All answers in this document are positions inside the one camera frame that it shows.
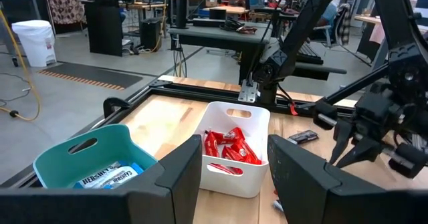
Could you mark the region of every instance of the black floor mat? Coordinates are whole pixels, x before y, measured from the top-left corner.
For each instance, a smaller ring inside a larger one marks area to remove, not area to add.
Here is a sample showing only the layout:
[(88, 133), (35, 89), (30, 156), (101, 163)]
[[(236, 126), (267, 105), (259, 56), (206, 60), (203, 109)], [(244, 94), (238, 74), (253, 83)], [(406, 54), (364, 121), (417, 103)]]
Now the black floor mat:
[(100, 70), (92, 66), (78, 64), (62, 64), (38, 71), (38, 73), (113, 90), (124, 90), (142, 80), (142, 77), (139, 76)]

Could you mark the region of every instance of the bin handle cutout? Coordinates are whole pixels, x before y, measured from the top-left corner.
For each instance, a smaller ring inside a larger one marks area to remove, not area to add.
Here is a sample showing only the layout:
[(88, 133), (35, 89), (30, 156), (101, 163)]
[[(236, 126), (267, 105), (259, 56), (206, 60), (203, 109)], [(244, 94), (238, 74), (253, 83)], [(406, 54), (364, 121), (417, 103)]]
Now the bin handle cutout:
[(229, 108), (226, 110), (226, 114), (232, 117), (251, 118), (251, 112), (247, 110), (238, 110), (234, 108)]
[(236, 177), (241, 177), (243, 175), (243, 171), (240, 168), (215, 163), (207, 164), (207, 170), (214, 173), (233, 175)]
[(83, 151), (91, 146), (94, 146), (95, 144), (98, 143), (98, 139), (97, 138), (90, 138), (89, 140), (82, 142), (80, 144), (75, 144), (72, 147), (70, 147), (68, 149), (68, 154), (76, 154), (79, 153), (80, 151)]

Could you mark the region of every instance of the gray floor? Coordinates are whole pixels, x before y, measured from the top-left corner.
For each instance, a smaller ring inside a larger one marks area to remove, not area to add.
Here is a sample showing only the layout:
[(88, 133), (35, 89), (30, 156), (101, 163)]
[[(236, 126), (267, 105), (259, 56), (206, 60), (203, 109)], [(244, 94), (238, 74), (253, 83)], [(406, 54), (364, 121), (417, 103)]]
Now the gray floor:
[[(357, 35), (355, 32), (351, 35), (350, 45), (347, 46), (350, 51), (355, 51), (358, 46)], [(289, 77), (281, 83), (286, 90), (324, 96), (336, 91), (340, 85), (347, 85), (370, 72), (367, 65), (341, 47), (326, 49), (320, 43), (311, 45), (322, 56), (325, 66), (346, 69), (348, 74), (332, 74), (328, 81)], [(169, 46), (169, 39), (164, 39), (162, 49), (156, 53), (120, 58), (90, 53), (88, 39), (82, 34), (57, 38), (55, 50), (57, 60), (61, 63), (138, 72), (144, 74), (143, 79), (123, 91), (118, 91), (37, 74), (36, 71), (40, 69), (31, 68), (31, 77), (41, 96), (41, 113), (36, 121), (24, 122), (0, 112), (0, 165), (3, 167), (0, 169), (0, 183), (31, 164), (45, 149), (64, 141), (101, 116), (102, 101), (105, 98), (125, 98), (152, 81), (155, 76), (165, 73), (172, 75), (169, 70), (173, 66), (173, 55), (167, 50)], [(199, 49), (187, 45), (183, 48), (185, 55)], [(23, 76), (22, 69), (14, 68), (10, 56), (4, 52), (5, 46), (0, 45), (0, 73)], [(237, 83), (239, 66), (224, 53), (206, 53), (205, 49), (202, 49), (187, 61), (187, 65), (190, 78)], [(0, 74), (0, 99), (20, 96), (24, 88), (27, 88), (27, 84), (18, 78)], [(36, 111), (35, 98), (30, 94), (8, 103), (7, 107), (30, 117)]]

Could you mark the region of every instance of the black aluminum frame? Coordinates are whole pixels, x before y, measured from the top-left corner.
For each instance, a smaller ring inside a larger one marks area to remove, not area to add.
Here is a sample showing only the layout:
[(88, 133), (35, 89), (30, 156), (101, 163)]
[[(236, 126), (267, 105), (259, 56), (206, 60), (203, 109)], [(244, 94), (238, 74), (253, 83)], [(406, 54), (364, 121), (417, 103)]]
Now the black aluminum frame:
[[(129, 96), (126, 102), (129, 105), (125, 107), (119, 107), (110, 110), (104, 109), (106, 117), (99, 117), (91, 124), (87, 125), (79, 132), (75, 133), (72, 137), (83, 134), (91, 129), (99, 128), (108, 124), (116, 124), (127, 117), (133, 110), (140, 106), (144, 101), (149, 99), (152, 95), (157, 96), (168, 96), (172, 98), (182, 98), (186, 100), (195, 100), (201, 102), (213, 102), (213, 101), (222, 101), (229, 102), (234, 104), (245, 104), (250, 106), (259, 106), (266, 108), (271, 112), (281, 113), (281, 114), (291, 114), (289, 102), (278, 98), (276, 104), (260, 104), (260, 103), (246, 103), (238, 100), (239, 92), (231, 90), (220, 90), (215, 88), (199, 87), (192, 86), (187, 84), (176, 84), (170, 81), (164, 80), (153, 80), (151, 83), (145, 87), (139, 89), (131, 96)], [(301, 117), (312, 118), (312, 106), (313, 102), (295, 100), (296, 111)], [(354, 108), (337, 106), (338, 117), (341, 118), (350, 118)], [(17, 173), (15, 176), (11, 177), (9, 180), (5, 181), (0, 185), (2, 188), (8, 187), (41, 187), (40, 182), (38, 181), (37, 176), (34, 173), (32, 164), (27, 168), (23, 169), (21, 172)]]

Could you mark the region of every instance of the teal plastic bin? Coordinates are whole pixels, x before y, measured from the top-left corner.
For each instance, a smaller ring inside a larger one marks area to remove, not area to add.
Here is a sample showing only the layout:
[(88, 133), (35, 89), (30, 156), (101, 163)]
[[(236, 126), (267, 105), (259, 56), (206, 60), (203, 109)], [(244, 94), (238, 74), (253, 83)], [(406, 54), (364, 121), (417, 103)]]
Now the teal plastic bin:
[[(70, 154), (82, 143), (95, 143)], [(50, 148), (33, 163), (34, 171), (45, 188), (71, 188), (76, 182), (115, 161), (137, 163), (143, 170), (157, 160), (131, 140), (128, 127), (112, 124), (82, 134)]]

